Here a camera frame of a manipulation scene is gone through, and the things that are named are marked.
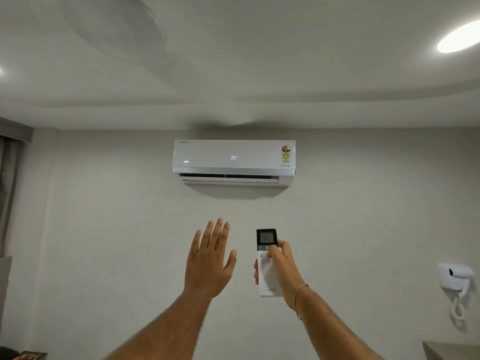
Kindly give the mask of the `person's right hand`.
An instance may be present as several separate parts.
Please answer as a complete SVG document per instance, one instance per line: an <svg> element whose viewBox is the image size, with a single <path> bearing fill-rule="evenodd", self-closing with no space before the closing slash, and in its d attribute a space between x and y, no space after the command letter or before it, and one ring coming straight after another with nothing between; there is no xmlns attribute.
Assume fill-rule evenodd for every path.
<svg viewBox="0 0 480 360"><path fill-rule="evenodd" d="M301 290L309 288L309 285L303 280L295 260L292 259L274 259L273 263L277 278L283 291L283 298L289 308L298 313L297 297Z"/></svg>

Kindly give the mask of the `person's left hand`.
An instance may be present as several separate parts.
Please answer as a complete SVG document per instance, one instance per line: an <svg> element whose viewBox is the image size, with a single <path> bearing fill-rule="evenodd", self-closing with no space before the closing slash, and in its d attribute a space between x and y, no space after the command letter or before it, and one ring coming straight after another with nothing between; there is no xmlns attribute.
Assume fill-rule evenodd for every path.
<svg viewBox="0 0 480 360"><path fill-rule="evenodd" d="M211 302L213 298L217 297L233 276L233 273L225 273L224 271L228 260L225 257L231 227L229 222L224 222L223 227L224 257L217 255L212 250L212 231L217 220L210 220L207 223L205 230L202 231L198 253L193 260L189 260L189 254L187 258L183 292L203 302Z"/></svg>

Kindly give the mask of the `white and black remote control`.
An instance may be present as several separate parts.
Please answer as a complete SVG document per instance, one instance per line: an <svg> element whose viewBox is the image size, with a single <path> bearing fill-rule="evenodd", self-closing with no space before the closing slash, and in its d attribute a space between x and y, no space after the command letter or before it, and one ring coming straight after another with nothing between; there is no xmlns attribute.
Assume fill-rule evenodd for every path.
<svg viewBox="0 0 480 360"><path fill-rule="evenodd" d="M278 247L277 231L274 228L258 229L256 237L259 295L261 297L282 297L283 291L279 284L273 258L267 256L271 247Z"/></svg>

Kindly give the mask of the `person's right forearm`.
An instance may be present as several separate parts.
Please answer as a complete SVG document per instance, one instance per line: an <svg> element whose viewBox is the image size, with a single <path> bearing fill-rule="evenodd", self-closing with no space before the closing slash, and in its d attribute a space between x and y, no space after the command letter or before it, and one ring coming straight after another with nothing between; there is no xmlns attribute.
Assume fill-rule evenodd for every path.
<svg viewBox="0 0 480 360"><path fill-rule="evenodd" d="M384 360L314 290L301 290L296 304L297 316L320 360Z"/></svg>

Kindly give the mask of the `person's left forearm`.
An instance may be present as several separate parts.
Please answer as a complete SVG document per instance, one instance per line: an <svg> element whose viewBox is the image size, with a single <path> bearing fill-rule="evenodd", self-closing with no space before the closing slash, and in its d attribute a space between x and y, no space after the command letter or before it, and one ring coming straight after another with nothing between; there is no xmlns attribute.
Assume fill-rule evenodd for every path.
<svg viewBox="0 0 480 360"><path fill-rule="evenodd" d="M183 291L158 317L104 360L193 360L213 297Z"/></svg>

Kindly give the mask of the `grey brown curtain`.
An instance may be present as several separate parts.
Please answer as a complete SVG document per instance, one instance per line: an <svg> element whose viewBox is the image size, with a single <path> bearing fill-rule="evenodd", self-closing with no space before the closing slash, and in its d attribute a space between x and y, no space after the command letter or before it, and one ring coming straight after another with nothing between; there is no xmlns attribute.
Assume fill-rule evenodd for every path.
<svg viewBox="0 0 480 360"><path fill-rule="evenodd" d="M19 140L0 136L0 258L5 253L22 146Z"/></svg>

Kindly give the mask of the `grey furniture top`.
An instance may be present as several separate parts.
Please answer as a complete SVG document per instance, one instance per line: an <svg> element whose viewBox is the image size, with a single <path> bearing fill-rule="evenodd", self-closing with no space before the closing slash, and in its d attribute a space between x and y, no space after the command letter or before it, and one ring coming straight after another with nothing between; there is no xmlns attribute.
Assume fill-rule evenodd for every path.
<svg viewBox="0 0 480 360"><path fill-rule="evenodd" d="M422 341L427 360L480 360L480 345Z"/></svg>

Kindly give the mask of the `brown curtain pelmet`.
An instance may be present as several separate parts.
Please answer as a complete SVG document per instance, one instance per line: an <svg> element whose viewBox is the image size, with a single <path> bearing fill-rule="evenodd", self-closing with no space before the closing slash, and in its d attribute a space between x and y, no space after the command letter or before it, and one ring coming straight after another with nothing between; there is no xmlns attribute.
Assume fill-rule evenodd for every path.
<svg viewBox="0 0 480 360"><path fill-rule="evenodd" d="M0 137L31 143L35 128L0 116Z"/></svg>

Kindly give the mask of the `round ceiling light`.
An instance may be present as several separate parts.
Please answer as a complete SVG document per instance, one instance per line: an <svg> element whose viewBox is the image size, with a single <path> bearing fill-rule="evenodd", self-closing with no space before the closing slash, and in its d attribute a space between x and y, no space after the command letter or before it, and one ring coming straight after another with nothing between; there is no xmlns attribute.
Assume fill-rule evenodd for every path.
<svg viewBox="0 0 480 360"><path fill-rule="evenodd" d="M480 19L458 27L443 37L436 46L441 54L456 53L480 44Z"/></svg>

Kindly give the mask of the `white wall air conditioner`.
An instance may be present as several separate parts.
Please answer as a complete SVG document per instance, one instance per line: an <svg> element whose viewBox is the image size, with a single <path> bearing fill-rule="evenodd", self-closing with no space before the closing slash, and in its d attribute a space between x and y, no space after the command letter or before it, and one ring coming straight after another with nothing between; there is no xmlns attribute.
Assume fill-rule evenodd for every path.
<svg viewBox="0 0 480 360"><path fill-rule="evenodd" d="M172 172L190 185L290 187L296 176L296 141L179 139Z"/></svg>

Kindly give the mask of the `white wall hair dryer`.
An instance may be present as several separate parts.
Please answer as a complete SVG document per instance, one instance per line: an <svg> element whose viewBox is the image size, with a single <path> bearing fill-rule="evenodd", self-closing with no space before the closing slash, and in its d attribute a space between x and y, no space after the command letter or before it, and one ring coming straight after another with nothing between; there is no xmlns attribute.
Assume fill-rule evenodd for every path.
<svg viewBox="0 0 480 360"><path fill-rule="evenodd" d="M471 267L460 264L439 263L437 274L441 288L456 290L462 295L468 292L471 280L474 278Z"/></svg>

